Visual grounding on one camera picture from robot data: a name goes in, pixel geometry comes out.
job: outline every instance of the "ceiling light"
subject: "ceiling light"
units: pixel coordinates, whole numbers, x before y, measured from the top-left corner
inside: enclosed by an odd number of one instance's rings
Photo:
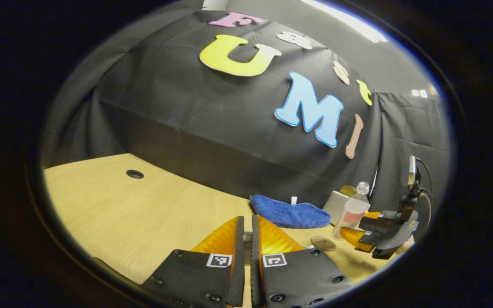
[[[343,21],[344,23],[348,24],[348,26],[355,29],[358,33],[364,35],[372,43],[378,43],[378,41],[387,41],[387,39],[372,26],[367,25],[363,21],[360,21],[355,17],[347,15],[346,13],[341,12],[340,10],[337,10],[335,8],[332,8],[330,6],[327,6],[325,4],[322,4],[314,0],[300,0],[300,1],[305,2],[310,6],[318,8],[320,10],[323,10],[328,14],[334,16],[335,18]]]

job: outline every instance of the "wooden table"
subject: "wooden table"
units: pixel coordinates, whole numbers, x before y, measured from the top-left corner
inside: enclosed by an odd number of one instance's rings
[[[134,179],[127,170],[138,170]],[[45,181],[56,212],[76,241],[136,283],[143,283],[174,249],[191,250],[229,219],[245,217],[252,230],[248,199],[205,187],[167,172],[132,154],[54,166]],[[299,244],[331,238],[333,226],[282,228]],[[386,260],[372,259],[345,241],[327,255],[354,283]],[[245,270],[243,307],[250,306],[250,270]]]

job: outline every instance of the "yellow letter u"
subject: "yellow letter u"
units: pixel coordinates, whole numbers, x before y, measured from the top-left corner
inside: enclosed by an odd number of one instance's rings
[[[216,35],[216,40],[201,51],[199,58],[203,64],[217,71],[226,72],[237,76],[256,76],[262,74],[270,65],[274,56],[280,56],[281,52],[272,47],[256,44],[258,52],[247,63],[233,61],[227,57],[229,53],[240,44],[248,41],[232,35]]]

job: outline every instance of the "blue letter m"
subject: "blue letter m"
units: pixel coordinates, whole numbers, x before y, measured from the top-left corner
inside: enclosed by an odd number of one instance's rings
[[[309,79],[296,73],[290,72],[292,78],[292,88],[282,108],[275,109],[275,116],[280,121],[288,125],[297,126],[300,124],[298,109],[302,105],[303,128],[311,131],[315,124],[321,119],[322,123],[315,130],[315,137],[331,148],[336,148],[336,129],[340,111],[344,109],[344,104],[332,95],[327,95],[320,103],[317,103],[313,84]]]

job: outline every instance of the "bottle cap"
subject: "bottle cap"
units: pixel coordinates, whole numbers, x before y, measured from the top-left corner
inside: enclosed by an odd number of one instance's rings
[[[360,193],[361,195],[366,195],[370,191],[370,184],[368,184],[367,182],[360,182],[356,186],[356,190],[355,191],[357,193]]]

